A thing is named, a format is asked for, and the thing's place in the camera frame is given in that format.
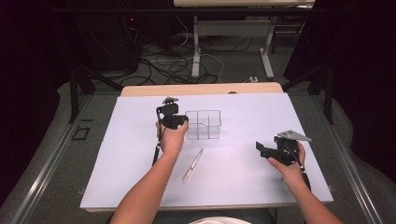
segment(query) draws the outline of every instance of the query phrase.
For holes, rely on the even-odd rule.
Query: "white paper sheet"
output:
[[[220,110],[221,126],[219,139],[185,138],[161,209],[295,203],[279,172],[267,159],[260,157],[255,145],[258,141],[266,147],[276,148],[274,136],[287,130],[304,134],[286,93],[173,97],[179,100],[179,114],[191,110]],[[155,110],[164,98],[118,99],[81,208],[116,208],[126,192],[149,170],[157,143]],[[332,202],[311,147],[302,143],[314,194],[322,202]],[[204,154],[183,185],[182,176],[201,148],[204,148]]]

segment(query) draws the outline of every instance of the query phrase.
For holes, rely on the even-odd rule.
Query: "white pen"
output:
[[[190,166],[189,170],[186,172],[186,174],[183,175],[183,184],[186,183],[186,181],[189,179],[190,174],[192,173],[192,170],[194,169],[194,167],[197,164],[198,160],[201,158],[203,152],[204,152],[204,149],[201,148],[201,150],[199,150],[199,152],[198,152],[198,155],[195,157],[194,162]]]

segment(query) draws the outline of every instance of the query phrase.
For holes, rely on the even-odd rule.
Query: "pen holder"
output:
[[[189,140],[219,139],[221,116],[219,110],[186,111],[189,118]]]

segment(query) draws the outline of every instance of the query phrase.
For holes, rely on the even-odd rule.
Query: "person's right hand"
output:
[[[304,165],[305,161],[305,149],[301,143],[297,142],[300,154],[300,162]],[[299,192],[301,189],[308,189],[303,179],[303,174],[301,172],[300,166],[297,162],[290,166],[286,166],[274,158],[268,159],[269,163],[274,166],[282,175],[283,181],[288,186],[288,189],[292,195]]]
[[[161,150],[163,154],[178,156],[178,153],[183,147],[184,134],[189,129],[189,123],[184,121],[183,125],[176,130],[165,128],[163,125],[162,129],[159,130],[158,121],[155,125],[157,126],[157,135],[159,134],[158,132],[162,132],[163,134],[161,140]]]

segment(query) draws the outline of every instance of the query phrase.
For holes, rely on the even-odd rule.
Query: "black fabric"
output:
[[[34,156],[68,79],[54,34],[37,5],[25,2],[0,4],[0,204]]]
[[[285,78],[294,80],[326,62],[334,52],[333,97],[353,124],[351,148],[396,182],[396,152],[391,141],[396,126],[396,24],[391,12],[395,4],[391,0],[358,4],[318,0],[317,6],[353,10],[339,16],[311,17]]]

